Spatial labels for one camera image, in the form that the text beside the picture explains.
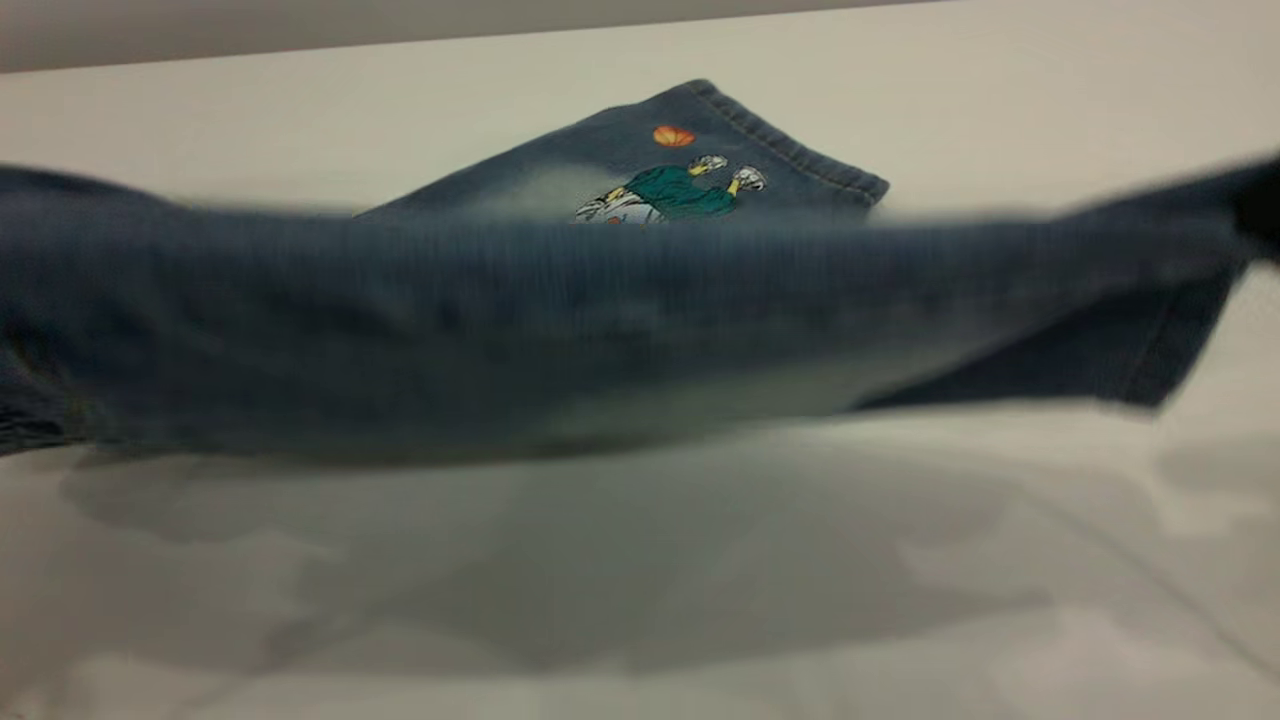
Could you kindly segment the right gripper plain black finger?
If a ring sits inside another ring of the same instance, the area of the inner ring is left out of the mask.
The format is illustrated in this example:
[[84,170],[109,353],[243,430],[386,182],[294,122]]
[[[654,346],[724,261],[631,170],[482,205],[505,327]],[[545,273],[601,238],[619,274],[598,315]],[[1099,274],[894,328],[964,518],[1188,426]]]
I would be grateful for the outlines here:
[[1274,159],[1233,200],[1235,232],[1268,263],[1279,263],[1279,161]]

